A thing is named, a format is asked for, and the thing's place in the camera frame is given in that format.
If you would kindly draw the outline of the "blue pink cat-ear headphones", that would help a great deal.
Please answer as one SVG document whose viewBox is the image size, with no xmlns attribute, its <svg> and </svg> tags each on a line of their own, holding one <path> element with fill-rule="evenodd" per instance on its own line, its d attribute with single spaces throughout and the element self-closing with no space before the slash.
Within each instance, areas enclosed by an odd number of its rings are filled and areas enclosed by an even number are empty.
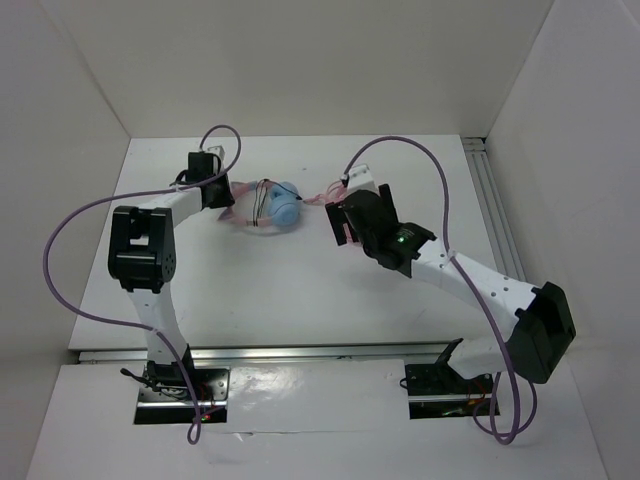
<svg viewBox="0 0 640 480">
<path fill-rule="evenodd" d="M 249 229 L 290 229 L 300 218 L 302 197 L 290 182 L 279 183 L 267 178 L 251 182 L 233 182 L 231 192 L 235 200 L 253 194 L 251 215 L 244 217 L 225 208 L 217 221 Z"/>
</svg>

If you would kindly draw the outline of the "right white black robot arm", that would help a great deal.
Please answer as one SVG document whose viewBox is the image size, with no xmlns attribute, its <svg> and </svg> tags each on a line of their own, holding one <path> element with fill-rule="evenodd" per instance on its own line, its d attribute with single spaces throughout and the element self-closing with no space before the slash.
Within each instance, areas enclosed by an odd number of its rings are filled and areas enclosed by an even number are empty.
<svg viewBox="0 0 640 480">
<path fill-rule="evenodd" d="M 449 250 L 443 239 L 399 221 L 390 189 L 358 190 L 326 205 L 336 241 L 353 240 L 381 267 L 431 284 L 489 317 L 484 338 L 452 341 L 438 359 L 436 379 L 448 392 L 471 379 L 507 370 L 545 384 L 576 336 L 564 290 L 536 287 Z"/>
</svg>

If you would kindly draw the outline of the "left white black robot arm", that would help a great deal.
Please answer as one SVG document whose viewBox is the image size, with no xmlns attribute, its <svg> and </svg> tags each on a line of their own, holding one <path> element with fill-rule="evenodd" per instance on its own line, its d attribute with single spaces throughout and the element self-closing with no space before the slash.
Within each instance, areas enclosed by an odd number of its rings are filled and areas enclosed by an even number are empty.
<svg viewBox="0 0 640 480">
<path fill-rule="evenodd" d="M 112 214 L 108 271 L 128 293 L 147 328 L 146 376 L 143 381 L 184 399 L 196 390 L 197 374 L 190 347 L 180 332 L 171 285 L 177 269 L 174 230 L 205 209 L 234 204 L 226 175 L 200 183 L 224 167 L 221 146 L 188 154 L 187 169 L 175 188 L 139 206 L 119 206 Z"/>
</svg>

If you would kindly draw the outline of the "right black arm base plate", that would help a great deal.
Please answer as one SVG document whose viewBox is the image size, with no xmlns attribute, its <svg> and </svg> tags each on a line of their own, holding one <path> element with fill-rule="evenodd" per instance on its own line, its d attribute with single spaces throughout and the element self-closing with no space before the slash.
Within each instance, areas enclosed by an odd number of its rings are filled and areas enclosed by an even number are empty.
<svg viewBox="0 0 640 480">
<path fill-rule="evenodd" d="M 410 396 L 472 395 L 485 396 L 492 391 L 494 382 L 490 375 L 480 375 L 466 380 L 448 366 L 436 364 L 407 364 L 405 376 L 399 385 Z"/>
</svg>

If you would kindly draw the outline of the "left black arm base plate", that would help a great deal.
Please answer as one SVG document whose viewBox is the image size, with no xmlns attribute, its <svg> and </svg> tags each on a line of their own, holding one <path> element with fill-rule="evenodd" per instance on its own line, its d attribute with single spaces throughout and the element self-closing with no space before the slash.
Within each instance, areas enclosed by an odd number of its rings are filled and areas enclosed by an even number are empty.
<svg viewBox="0 0 640 480">
<path fill-rule="evenodd" d="M 218 404 L 225 402 L 229 394 L 229 368 L 199 368 L 193 372 L 192 383 L 198 402 L 204 404 Z M 156 387 L 143 385 L 139 389 L 140 403 L 191 402 L 188 388 L 185 385 L 168 386 L 158 383 Z"/>
</svg>

